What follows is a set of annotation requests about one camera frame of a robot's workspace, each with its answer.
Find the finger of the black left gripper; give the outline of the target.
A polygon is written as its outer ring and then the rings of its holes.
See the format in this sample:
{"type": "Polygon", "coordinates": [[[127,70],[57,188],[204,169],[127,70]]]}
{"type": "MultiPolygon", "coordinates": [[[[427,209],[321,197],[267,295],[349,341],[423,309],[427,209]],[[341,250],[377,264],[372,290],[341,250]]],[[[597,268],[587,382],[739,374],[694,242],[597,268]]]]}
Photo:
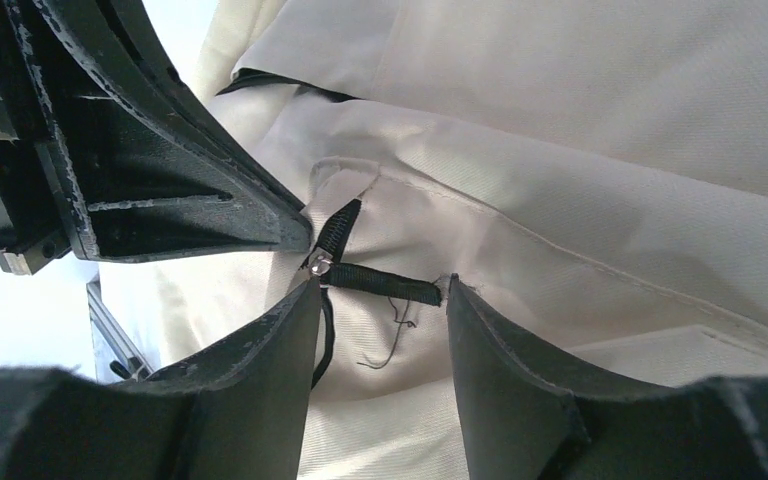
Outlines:
{"type": "Polygon", "coordinates": [[[300,252],[301,201],[181,80],[139,1],[10,1],[46,136],[36,145],[75,254],[143,263],[300,252]]]}

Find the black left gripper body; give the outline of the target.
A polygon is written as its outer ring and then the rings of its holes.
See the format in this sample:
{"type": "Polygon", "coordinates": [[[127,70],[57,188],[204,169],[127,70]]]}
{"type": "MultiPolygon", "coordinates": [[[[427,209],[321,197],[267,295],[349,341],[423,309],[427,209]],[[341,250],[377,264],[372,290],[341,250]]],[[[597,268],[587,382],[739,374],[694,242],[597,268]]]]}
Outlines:
{"type": "Polygon", "coordinates": [[[70,250],[36,146],[49,132],[0,1],[0,268],[33,275],[70,250]]]}

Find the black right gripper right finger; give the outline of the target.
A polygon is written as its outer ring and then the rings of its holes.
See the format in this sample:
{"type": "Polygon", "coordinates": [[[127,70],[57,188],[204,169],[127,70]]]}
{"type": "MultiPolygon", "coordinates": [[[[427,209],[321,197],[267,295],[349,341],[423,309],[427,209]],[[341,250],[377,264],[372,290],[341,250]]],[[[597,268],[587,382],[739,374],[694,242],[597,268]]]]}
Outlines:
{"type": "Polygon", "coordinates": [[[768,377],[632,379],[520,327],[458,277],[447,320],[473,479],[768,479],[768,377]]]}

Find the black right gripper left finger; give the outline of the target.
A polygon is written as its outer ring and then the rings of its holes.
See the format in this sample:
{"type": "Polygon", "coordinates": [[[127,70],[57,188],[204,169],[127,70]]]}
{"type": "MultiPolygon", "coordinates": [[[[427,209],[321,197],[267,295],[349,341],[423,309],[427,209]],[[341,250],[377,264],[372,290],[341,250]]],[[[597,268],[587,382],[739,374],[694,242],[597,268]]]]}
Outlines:
{"type": "Polygon", "coordinates": [[[299,285],[141,381],[0,369],[0,479],[293,479],[320,321],[299,285]]]}

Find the beige canvas backpack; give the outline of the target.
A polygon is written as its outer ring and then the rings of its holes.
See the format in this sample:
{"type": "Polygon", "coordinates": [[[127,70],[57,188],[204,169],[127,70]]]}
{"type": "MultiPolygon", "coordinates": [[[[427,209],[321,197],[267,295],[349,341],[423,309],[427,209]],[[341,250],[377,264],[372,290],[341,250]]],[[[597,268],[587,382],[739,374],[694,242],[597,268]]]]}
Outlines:
{"type": "Polygon", "coordinates": [[[437,306],[325,286],[333,357],[293,479],[473,479],[453,277],[666,387],[768,377],[768,1],[218,1],[152,9],[183,80],[356,263],[437,306]]]}

